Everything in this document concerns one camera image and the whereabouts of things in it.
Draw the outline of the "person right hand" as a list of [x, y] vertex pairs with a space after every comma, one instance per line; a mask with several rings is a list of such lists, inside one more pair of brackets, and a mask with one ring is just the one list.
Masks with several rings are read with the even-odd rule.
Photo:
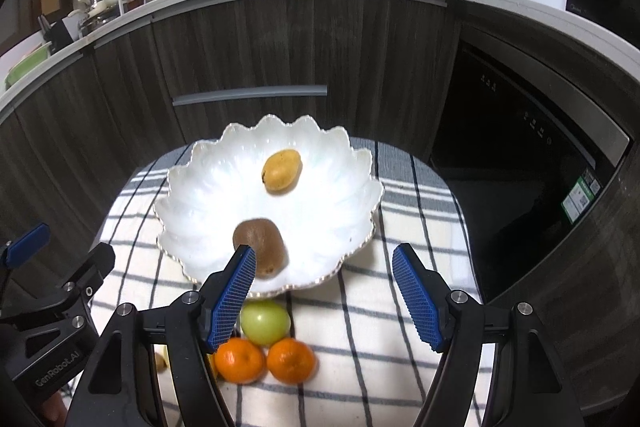
[[67, 417], [67, 407], [61, 392], [55, 392], [40, 405], [43, 425], [49, 427], [64, 427]]

